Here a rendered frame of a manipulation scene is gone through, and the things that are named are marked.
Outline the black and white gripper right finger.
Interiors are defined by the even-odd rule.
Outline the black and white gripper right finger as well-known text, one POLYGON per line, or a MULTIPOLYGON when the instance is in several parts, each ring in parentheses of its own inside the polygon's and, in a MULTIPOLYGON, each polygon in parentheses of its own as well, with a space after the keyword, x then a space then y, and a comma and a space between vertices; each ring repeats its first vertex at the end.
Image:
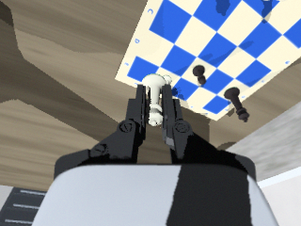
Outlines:
POLYGON ((170 84, 162 86, 162 140, 169 147, 171 164, 220 164, 235 167, 255 181, 255 164, 248 157, 217 150, 214 145, 192 131, 182 118, 180 99, 173 99, 170 84), (201 161, 201 162, 200 162, 201 161))

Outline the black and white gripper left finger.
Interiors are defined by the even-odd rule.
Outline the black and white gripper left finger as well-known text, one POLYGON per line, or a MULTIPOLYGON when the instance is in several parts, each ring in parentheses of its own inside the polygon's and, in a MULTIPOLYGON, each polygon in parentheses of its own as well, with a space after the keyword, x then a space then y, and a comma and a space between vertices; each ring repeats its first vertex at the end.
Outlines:
POLYGON ((55 178, 64 170, 82 164, 136 163, 138 147, 146 140, 146 86, 137 84, 135 99, 129 99, 126 117, 117 131, 85 149, 59 157, 55 162, 55 178))

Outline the blue and cream chessboard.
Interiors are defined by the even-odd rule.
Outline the blue and cream chessboard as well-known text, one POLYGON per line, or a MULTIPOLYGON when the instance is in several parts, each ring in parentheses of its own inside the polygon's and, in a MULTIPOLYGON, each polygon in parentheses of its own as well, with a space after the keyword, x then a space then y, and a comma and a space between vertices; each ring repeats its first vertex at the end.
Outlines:
POLYGON ((301 0, 148 0, 116 79, 171 77, 173 99, 218 120, 301 57, 301 0), (192 71, 203 65, 207 82, 192 71))

